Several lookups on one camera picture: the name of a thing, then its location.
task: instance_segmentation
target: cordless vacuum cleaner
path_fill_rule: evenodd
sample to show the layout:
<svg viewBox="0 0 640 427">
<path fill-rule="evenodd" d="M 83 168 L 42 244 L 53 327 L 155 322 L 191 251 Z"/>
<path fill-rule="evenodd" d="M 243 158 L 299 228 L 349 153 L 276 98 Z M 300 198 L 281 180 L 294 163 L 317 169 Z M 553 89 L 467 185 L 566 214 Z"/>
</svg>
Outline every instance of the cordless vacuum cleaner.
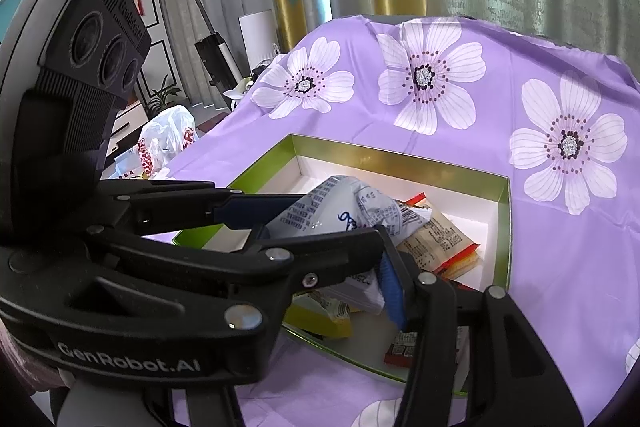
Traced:
<svg viewBox="0 0 640 427">
<path fill-rule="evenodd" d="M 233 55 L 226 45 L 225 39 L 215 30 L 201 0 L 195 0 L 202 18 L 204 19 L 210 34 L 202 40 L 196 42 L 196 49 L 200 59 L 207 68 L 211 80 L 209 84 L 217 87 L 222 94 L 226 90 L 232 90 L 242 80 L 242 74 Z M 230 107 L 231 100 L 225 98 L 226 104 Z"/>
</svg>

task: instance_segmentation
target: potted plant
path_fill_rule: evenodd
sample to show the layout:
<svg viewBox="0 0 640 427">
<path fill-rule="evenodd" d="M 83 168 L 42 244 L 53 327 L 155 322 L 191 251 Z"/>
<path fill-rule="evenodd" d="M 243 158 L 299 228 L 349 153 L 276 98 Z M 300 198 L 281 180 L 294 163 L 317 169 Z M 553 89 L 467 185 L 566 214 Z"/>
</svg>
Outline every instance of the potted plant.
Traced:
<svg viewBox="0 0 640 427">
<path fill-rule="evenodd" d="M 146 111 L 148 112 L 149 118 L 153 118 L 159 115 L 162 111 L 164 111 L 168 107 L 172 107 L 174 105 L 173 100 L 167 100 L 169 96 L 176 95 L 182 90 L 177 86 L 169 86 L 166 87 L 167 80 L 169 79 L 169 75 L 166 74 L 164 76 L 164 80 L 162 81 L 162 86 L 160 89 L 152 89 L 151 92 L 153 96 L 149 99 L 149 102 L 146 104 Z"/>
</svg>

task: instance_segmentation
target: plastic wrapper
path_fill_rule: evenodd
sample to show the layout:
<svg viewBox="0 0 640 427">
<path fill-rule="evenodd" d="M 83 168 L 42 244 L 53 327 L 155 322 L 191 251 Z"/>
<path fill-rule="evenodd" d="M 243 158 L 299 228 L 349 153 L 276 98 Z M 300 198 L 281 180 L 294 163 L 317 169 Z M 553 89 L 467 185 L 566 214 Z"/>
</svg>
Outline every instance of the plastic wrapper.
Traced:
<svg viewBox="0 0 640 427">
<path fill-rule="evenodd" d="M 150 179 L 152 179 L 152 180 L 174 181 L 175 182 L 175 178 L 170 176 L 169 174 L 171 174 L 171 172 L 169 170 L 169 167 L 163 167 L 158 172 L 155 172 L 155 174 L 153 174 Z"/>
<path fill-rule="evenodd" d="M 415 207 L 418 213 L 431 211 L 430 219 L 398 245 L 398 250 L 412 255 L 418 267 L 445 279 L 455 279 L 480 263 L 476 253 L 479 245 L 433 208 L 424 193 L 406 204 Z"/>
<path fill-rule="evenodd" d="M 357 178 L 331 176 L 273 219 L 267 228 L 271 238 L 276 239 L 381 224 L 398 245 L 425 222 L 405 204 Z M 374 270 L 347 277 L 340 284 L 322 288 L 321 292 L 375 314 L 385 305 Z"/>
<path fill-rule="evenodd" d="M 143 180 L 148 178 L 140 164 L 137 145 L 116 156 L 115 172 L 110 177 L 120 178 L 121 180 Z"/>
<path fill-rule="evenodd" d="M 343 339 L 351 336 L 349 305 L 311 292 L 293 297 L 284 322 L 320 337 Z"/>
<path fill-rule="evenodd" d="M 411 367 L 414 361 L 415 343 L 418 339 L 417 331 L 398 331 L 394 341 L 385 353 L 385 363 L 398 367 Z M 462 391 L 469 373 L 469 327 L 458 326 L 456 336 L 456 375 L 453 391 Z"/>
<path fill-rule="evenodd" d="M 151 177 L 159 172 L 182 150 L 197 139 L 195 120 L 181 105 L 165 109 L 142 128 L 138 140 L 138 155 L 142 170 Z"/>
</svg>

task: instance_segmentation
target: camera lens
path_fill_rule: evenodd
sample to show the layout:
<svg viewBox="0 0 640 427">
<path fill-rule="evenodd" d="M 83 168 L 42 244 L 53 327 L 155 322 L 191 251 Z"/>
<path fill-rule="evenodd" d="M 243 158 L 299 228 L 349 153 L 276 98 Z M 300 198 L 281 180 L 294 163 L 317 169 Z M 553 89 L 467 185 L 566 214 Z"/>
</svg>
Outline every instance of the camera lens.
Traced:
<svg viewBox="0 0 640 427">
<path fill-rule="evenodd" d="M 102 20 L 98 12 L 87 15 L 74 33 L 71 41 L 71 60 L 78 67 L 85 64 L 100 41 L 102 33 Z"/>
<path fill-rule="evenodd" d="M 109 87 L 113 84 L 124 58 L 124 39 L 118 35 L 111 41 L 107 51 L 102 56 L 100 65 L 100 84 Z"/>
<path fill-rule="evenodd" d="M 124 77 L 122 78 L 122 90 L 126 91 L 131 87 L 133 82 L 136 79 L 136 75 L 138 74 L 138 61 L 134 58 L 127 66 L 126 71 L 124 72 Z"/>
</svg>

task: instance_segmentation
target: barcode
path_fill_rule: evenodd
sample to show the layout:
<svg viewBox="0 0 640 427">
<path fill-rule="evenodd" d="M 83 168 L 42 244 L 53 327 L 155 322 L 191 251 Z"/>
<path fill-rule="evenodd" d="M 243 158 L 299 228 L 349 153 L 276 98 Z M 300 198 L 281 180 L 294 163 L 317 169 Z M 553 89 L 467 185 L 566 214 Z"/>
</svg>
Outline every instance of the barcode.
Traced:
<svg viewBox="0 0 640 427">
<path fill-rule="evenodd" d="M 405 227 L 409 223 L 413 223 L 414 221 L 420 221 L 420 216 L 416 214 L 412 209 L 404 204 L 400 206 L 400 213 L 402 214 L 402 226 Z"/>
</svg>

